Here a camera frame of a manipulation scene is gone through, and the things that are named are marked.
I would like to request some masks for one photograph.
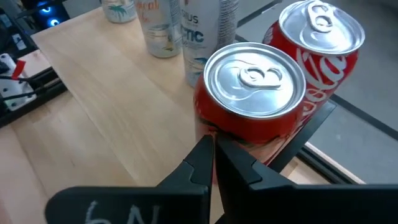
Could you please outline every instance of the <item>pull tab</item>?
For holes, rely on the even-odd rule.
[[[331,31],[333,27],[331,18],[333,18],[334,15],[327,4],[316,0],[308,4],[307,12],[312,29],[322,33]]]
[[[239,79],[247,86],[278,89],[282,85],[282,74],[278,68],[268,68],[265,72],[258,67],[242,68]]]

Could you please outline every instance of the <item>coca-cola can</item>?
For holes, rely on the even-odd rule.
[[[266,163],[302,117],[305,77],[283,51],[260,43],[223,47],[198,79],[197,140],[224,133]]]
[[[307,80],[304,125],[351,74],[365,40],[350,15],[319,0],[287,6],[266,32],[263,43],[276,47],[300,65]]]

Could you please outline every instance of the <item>wooden table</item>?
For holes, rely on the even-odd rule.
[[[70,92],[0,129],[0,223],[44,223],[48,198],[74,185],[155,186],[195,145],[182,55],[149,55],[138,20],[96,9],[33,39]],[[282,173],[325,183],[303,167]],[[215,222],[216,187],[212,197]]]

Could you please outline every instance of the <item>white object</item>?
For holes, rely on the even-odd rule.
[[[14,63],[12,58],[8,54],[1,54],[0,61],[4,62],[10,68],[10,70],[8,70],[8,72],[0,74],[0,75],[11,77],[12,73],[14,72],[14,70],[16,68],[16,64]],[[24,72],[22,72],[20,77],[27,78],[24,75]],[[0,95],[3,98],[8,97],[8,96],[20,95],[23,93],[30,93],[30,92],[33,92],[33,89],[27,82],[19,82],[16,80],[0,79]],[[30,103],[32,100],[35,100],[35,99],[36,99],[36,94],[33,94],[30,97],[25,96],[25,97],[21,97],[21,98],[12,99],[12,100],[7,100],[7,101],[5,101],[5,103],[11,111],[14,111],[14,110],[19,109],[20,107],[26,105],[27,103]]]
[[[21,35],[14,34],[14,35],[12,35],[12,39],[13,39],[14,43],[17,45],[18,50],[24,50],[26,48],[26,44],[22,40]]]
[[[181,12],[178,0],[136,0],[147,50],[155,57],[181,52]]]
[[[102,8],[110,22],[125,23],[137,17],[132,0],[102,0]]]
[[[238,0],[180,0],[185,77],[195,86],[210,56],[235,40]]]

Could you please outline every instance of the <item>gray floor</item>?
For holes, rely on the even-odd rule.
[[[253,5],[257,6],[269,1],[245,2],[256,2]],[[292,2],[284,0],[240,27],[237,33],[260,42],[267,28]],[[388,0],[326,2],[351,14],[366,33],[357,66],[336,94],[398,130],[398,9],[381,3]],[[365,182],[398,182],[398,142],[342,108],[334,110],[310,142]]]

